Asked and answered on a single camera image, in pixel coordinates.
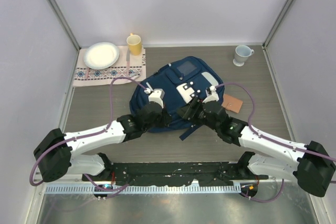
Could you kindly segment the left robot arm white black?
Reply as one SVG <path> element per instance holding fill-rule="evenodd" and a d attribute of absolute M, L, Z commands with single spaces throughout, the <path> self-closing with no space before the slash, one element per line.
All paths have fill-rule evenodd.
<path fill-rule="evenodd" d="M 156 102 L 149 102 L 135 114 L 118 117 L 106 125 L 89 130 L 63 133 L 61 129 L 51 130 L 33 154 L 36 163 L 30 174 L 33 186 L 54 182 L 67 173 L 87 174 L 105 182 L 112 174 L 111 162 L 104 154 L 86 155 L 86 152 L 110 144 L 120 144 L 140 138 L 153 127 L 167 127 L 172 117 Z M 39 171 L 41 182 L 34 181 Z"/>

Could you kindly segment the tan leather wallet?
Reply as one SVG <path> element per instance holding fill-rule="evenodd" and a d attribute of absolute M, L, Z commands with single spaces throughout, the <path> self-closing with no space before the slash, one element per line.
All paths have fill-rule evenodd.
<path fill-rule="evenodd" d="M 227 111 L 231 111 L 234 113 L 239 113 L 241 110 L 241 107 L 243 105 L 243 101 L 240 99 L 237 99 L 231 95 L 224 94 L 223 96 L 223 103 L 222 107 L 224 107 Z"/>

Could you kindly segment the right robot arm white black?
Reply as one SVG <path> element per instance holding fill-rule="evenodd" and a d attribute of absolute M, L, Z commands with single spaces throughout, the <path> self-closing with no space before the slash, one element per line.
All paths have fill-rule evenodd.
<path fill-rule="evenodd" d="M 229 116 L 217 101 L 194 98 L 177 114 L 195 125 L 205 125 L 228 144 L 249 148 L 241 157 L 237 173 L 242 179 L 268 175 L 290 180 L 305 192 L 324 197 L 335 173 L 335 159 L 322 144 L 284 140 Z"/>

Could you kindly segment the navy blue student backpack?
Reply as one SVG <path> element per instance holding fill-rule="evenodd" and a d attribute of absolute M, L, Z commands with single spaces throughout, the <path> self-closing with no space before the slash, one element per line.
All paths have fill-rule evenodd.
<path fill-rule="evenodd" d="M 149 132 L 161 133 L 186 129 L 180 136 L 181 140 L 185 140 L 201 126 L 192 125 L 189 120 L 181 118 L 176 112 L 177 109 L 188 105 L 196 95 L 199 100 L 204 100 L 205 90 L 210 86 L 216 87 L 219 96 L 218 103 L 221 104 L 224 100 L 225 87 L 218 87 L 223 84 L 222 79 L 204 60 L 194 56 L 188 56 L 163 66 L 141 82 L 145 88 L 147 87 L 146 82 L 154 89 L 164 90 L 164 108 L 172 116 L 172 122 L 168 127 L 152 128 Z M 140 86 L 136 87 L 129 102 L 132 116 L 135 118 L 136 111 L 148 103 L 148 95 Z"/>

